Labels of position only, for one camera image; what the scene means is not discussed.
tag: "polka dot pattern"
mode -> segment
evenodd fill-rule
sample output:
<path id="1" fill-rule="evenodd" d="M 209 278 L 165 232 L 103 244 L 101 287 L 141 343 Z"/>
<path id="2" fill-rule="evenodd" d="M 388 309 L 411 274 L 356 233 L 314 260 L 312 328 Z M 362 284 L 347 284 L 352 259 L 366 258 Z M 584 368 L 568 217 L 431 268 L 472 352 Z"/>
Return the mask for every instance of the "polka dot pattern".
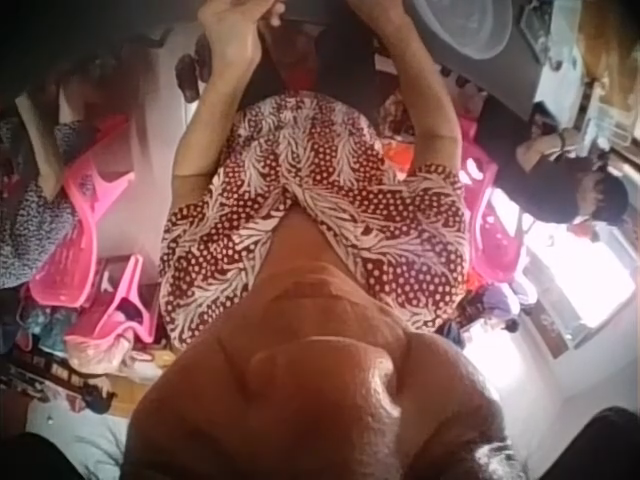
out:
<path id="1" fill-rule="evenodd" d="M 174 211 L 161 258 L 161 308 L 176 346 L 251 288 L 293 205 L 318 224 L 355 278 L 418 330 L 464 291 L 466 222 L 457 175 L 426 165 L 399 180 L 355 110 L 310 93 L 239 114 L 206 196 Z"/>

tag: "black shirt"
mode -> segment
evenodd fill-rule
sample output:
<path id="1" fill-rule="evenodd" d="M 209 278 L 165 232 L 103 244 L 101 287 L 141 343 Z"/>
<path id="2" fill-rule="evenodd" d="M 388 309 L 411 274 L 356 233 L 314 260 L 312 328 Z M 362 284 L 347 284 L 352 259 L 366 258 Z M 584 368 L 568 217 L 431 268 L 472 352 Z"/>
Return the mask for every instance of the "black shirt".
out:
<path id="1" fill-rule="evenodd" d="M 553 119 L 539 109 L 533 115 L 546 115 L 542 134 L 551 133 Z M 578 216 L 576 164 L 541 158 L 526 172 L 516 159 L 516 150 L 531 136 L 532 120 L 524 120 L 493 97 L 487 98 L 475 141 L 498 165 L 495 185 L 535 219 L 570 223 Z"/>

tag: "plastic container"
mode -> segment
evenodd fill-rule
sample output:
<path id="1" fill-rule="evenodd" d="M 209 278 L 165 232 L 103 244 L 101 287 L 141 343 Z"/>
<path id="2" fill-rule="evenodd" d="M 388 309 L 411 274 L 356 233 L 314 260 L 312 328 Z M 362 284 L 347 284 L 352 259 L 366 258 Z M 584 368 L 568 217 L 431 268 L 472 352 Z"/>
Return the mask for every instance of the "plastic container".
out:
<path id="1" fill-rule="evenodd" d="M 408 0 L 415 13 L 460 53 L 486 60 L 502 51 L 513 28 L 511 0 Z"/>

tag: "patterned dress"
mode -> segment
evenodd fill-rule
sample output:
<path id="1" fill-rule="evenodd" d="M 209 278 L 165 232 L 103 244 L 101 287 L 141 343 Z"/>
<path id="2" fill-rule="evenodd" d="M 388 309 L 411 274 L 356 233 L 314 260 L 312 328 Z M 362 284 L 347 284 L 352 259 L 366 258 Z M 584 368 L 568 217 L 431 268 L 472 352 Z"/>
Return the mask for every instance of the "patterned dress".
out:
<path id="1" fill-rule="evenodd" d="M 54 133 L 62 160 L 69 165 L 94 143 L 97 130 L 87 123 L 73 122 L 58 125 Z M 27 164 L 35 162 L 29 158 L 31 150 L 25 148 L 28 141 L 21 121 L 0 122 L 0 144 L 8 150 L 13 170 L 22 179 L 22 174 L 30 169 Z M 82 189 L 85 193 L 92 191 L 90 179 Z M 0 288 L 31 280 L 77 220 L 64 191 L 49 201 L 37 180 L 27 180 L 24 189 L 19 188 L 17 193 L 17 198 L 5 197 L 0 188 Z"/>
<path id="2" fill-rule="evenodd" d="M 461 184 L 444 166 L 400 180 L 357 111 L 311 93 L 238 114 L 207 194 L 169 217 L 161 308 L 176 346 L 251 288 L 278 222 L 299 205 L 368 293 L 431 331 L 464 293 Z"/>

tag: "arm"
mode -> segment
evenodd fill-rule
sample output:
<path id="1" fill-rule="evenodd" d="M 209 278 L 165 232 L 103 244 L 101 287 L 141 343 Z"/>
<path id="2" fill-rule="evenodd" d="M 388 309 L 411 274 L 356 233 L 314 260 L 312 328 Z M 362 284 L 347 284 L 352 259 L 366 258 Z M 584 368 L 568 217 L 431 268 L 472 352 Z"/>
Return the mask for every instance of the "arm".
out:
<path id="1" fill-rule="evenodd" d="M 53 127 L 46 125 L 27 94 L 16 99 L 18 112 L 22 117 L 29 139 L 33 145 L 33 153 L 38 165 L 38 185 L 47 199 L 52 200 L 62 187 L 64 163 L 58 149 Z"/>
<path id="2" fill-rule="evenodd" d="M 198 19 L 215 62 L 213 75 L 183 135 L 173 165 L 172 209 L 198 201 L 220 166 L 220 152 L 231 131 L 242 94 L 262 55 L 258 21 L 280 25 L 278 0 L 208 0 Z"/>
<path id="3" fill-rule="evenodd" d="M 176 151 L 172 210 L 195 202 L 220 166 L 220 152 L 253 70 L 215 69 Z"/>
<path id="4" fill-rule="evenodd" d="M 579 132 L 563 130 L 560 134 L 545 135 L 523 143 L 516 149 L 516 159 L 526 172 L 530 172 L 545 155 L 575 148 L 579 143 Z"/>
<path id="5" fill-rule="evenodd" d="M 410 171 L 427 163 L 460 168 L 461 133 L 458 117 L 442 76 L 413 22 L 405 14 L 397 25 L 378 29 L 400 79 L 400 91 L 416 131 Z"/>

